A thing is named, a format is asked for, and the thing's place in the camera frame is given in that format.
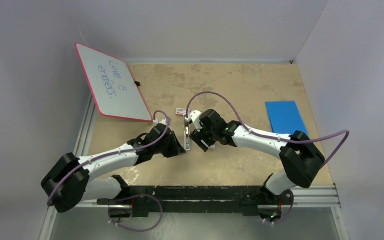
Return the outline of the white stapler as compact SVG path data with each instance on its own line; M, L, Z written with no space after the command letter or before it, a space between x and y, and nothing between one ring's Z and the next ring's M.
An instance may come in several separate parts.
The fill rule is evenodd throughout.
M191 150L191 139L190 139L190 124L184 121L184 149L186 151Z

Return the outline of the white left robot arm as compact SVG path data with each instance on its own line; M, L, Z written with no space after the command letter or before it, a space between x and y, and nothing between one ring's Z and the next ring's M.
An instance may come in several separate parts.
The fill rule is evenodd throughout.
M186 152L175 132L168 125L158 123L149 133L110 151L90 156L75 156L72 152L64 154L40 185L48 196L47 205L64 213L85 200L87 187L95 179L117 169L148 162L155 155L173 158Z

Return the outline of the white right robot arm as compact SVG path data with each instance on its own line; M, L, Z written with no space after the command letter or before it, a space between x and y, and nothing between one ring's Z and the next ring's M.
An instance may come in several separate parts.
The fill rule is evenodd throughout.
M302 131L278 134L250 128L239 121L226 122L213 109L194 110L184 119L187 125L194 126L189 138L204 152L220 143L256 150L281 161L283 169L270 175L260 191L262 200L268 204L291 188L309 188L325 163L323 154Z

